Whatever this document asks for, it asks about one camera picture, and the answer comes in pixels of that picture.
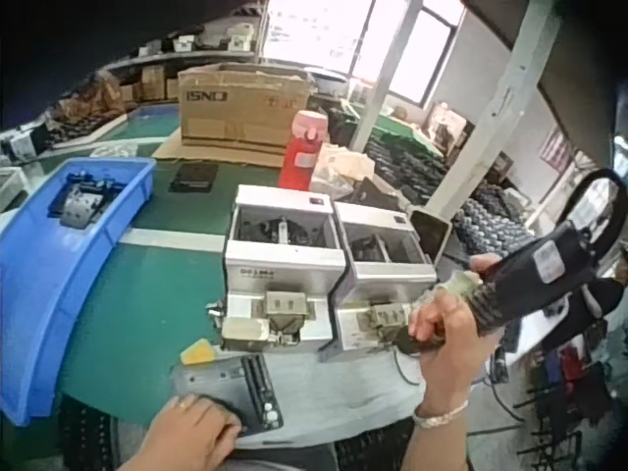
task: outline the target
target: blue plastic bin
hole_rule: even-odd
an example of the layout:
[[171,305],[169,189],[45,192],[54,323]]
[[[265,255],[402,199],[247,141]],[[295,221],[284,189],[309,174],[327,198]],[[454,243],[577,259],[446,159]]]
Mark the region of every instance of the blue plastic bin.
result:
[[[49,416],[70,333],[98,272],[148,200],[153,159],[67,161],[25,202],[0,234],[0,408],[18,426]],[[48,218],[70,173],[127,186],[84,230]]]

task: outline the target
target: electric screwdriver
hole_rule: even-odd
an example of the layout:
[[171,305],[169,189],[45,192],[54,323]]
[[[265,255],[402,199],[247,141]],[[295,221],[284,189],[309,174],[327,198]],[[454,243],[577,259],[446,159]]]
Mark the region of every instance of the electric screwdriver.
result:
[[[601,179],[615,183],[614,199],[591,225],[576,228],[567,216],[592,183]],[[461,294],[475,317],[478,334],[483,336],[543,309],[592,281],[600,260],[619,239],[627,212],[626,186],[614,172],[600,169],[583,178],[551,233],[492,265],[481,274],[480,284]],[[438,336],[418,341],[401,334],[395,344],[402,351],[415,353],[438,348],[444,342],[445,339]]]

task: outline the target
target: red bottle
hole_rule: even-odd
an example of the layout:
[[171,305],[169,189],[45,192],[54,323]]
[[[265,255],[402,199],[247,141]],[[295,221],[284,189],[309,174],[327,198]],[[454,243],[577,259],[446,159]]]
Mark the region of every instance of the red bottle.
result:
[[327,135],[327,116],[299,111],[292,121],[292,139],[279,173],[279,188],[308,191],[318,154]]

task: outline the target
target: hand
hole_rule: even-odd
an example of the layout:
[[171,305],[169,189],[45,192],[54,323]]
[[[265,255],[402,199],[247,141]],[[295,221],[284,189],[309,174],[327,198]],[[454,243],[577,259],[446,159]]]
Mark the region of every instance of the hand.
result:
[[204,397],[173,397],[121,471],[213,471],[236,445],[237,417]]
[[[499,258],[493,254],[471,258],[471,269],[482,273]],[[469,397],[471,383],[501,338],[502,331],[479,338],[475,318],[459,296],[439,289],[434,300],[421,306],[408,324],[417,340],[429,340],[445,329],[445,344],[419,357],[427,383],[418,413],[424,417],[445,415]]]

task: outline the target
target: silver bracelet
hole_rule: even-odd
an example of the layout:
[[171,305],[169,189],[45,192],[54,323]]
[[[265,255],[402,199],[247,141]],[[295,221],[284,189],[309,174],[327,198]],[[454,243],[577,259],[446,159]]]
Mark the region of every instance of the silver bracelet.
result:
[[465,400],[464,404],[462,404],[460,407],[453,409],[451,412],[448,412],[445,415],[430,417],[427,419],[419,417],[418,415],[416,415],[416,412],[414,412],[412,414],[412,420],[414,420],[414,423],[422,429],[434,429],[436,427],[440,427],[442,425],[448,424],[449,422],[452,422],[460,412],[466,409],[467,405],[469,405],[469,401]]

